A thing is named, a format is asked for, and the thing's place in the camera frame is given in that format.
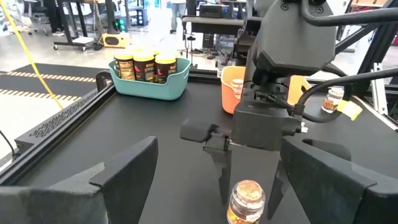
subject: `orange plastic bin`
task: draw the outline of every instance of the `orange plastic bin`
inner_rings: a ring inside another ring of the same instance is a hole
[[[232,80],[235,78],[244,79],[245,67],[227,66],[221,74],[221,98],[223,109],[230,114],[234,114],[236,105],[240,99],[235,97],[234,90],[231,86]]]

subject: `black table surface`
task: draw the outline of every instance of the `black table surface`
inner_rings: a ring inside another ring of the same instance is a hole
[[[307,109],[321,113],[324,96],[309,99]],[[159,159],[140,223],[227,223],[211,157],[202,145],[179,139],[181,123],[196,119],[230,128],[232,116],[221,108],[218,85],[188,83],[176,101],[115,94],[66,141],[25,176],[19,185],[49,186],[81,172],[147,137],[159,139]],[[353,162],[398,178],[397,133],[364,109],[356,121],[345,115],[328,124],[306,122],[313,138],[338,142],[351,151]],[[231,186],[243,179],[258,181],[271,192],[278,152],[231,146]],[[274,218],[261,223],[308,223],[290,188]]]

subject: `hazard stripe tape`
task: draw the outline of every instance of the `hazard stripe tape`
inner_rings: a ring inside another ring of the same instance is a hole
[[[9,72],[6,75],[37,78],[36,74],[29,73],[29,72]],[[92,83],[95,82],[95,78],[73,77],[73,76],[68,76],[68,75],[42,74],[42,78],[53,79],[53,80],[69,80],[69,81],[76,81],[76,82],[92,82]]]
[[[17,90],[3,90],[3,89],[0,89],[0,95],[29,96],[29,97],[42,98],[42,99],[51,98],[50,94],[45,94],[45,93],[35,93],[35,92],[17,91]],[[73,102],[81,99],[80,96],[56,95],[55,97],[58,100],[67,100],[67,101],[73,101]]]

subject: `person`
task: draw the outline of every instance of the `person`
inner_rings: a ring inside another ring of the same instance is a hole
[[[61,23],[61,14],[58,11],[56,0],[44,0],[44,6],[47,8],[52,35],[63,36],[63,26]]]
[[[170,0],[172,7],[172,29],[170,30],[170,34],[175,34],[177,31],[177,15],[180,19],[185,14],[186,0]]]

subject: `yellow sticky note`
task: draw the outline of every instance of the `yellow sticky note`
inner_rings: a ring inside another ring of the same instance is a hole
[[[363,109],[351,101],[342,100],[338,104],[337,110],[349,116],[351,120],[354,121]]]

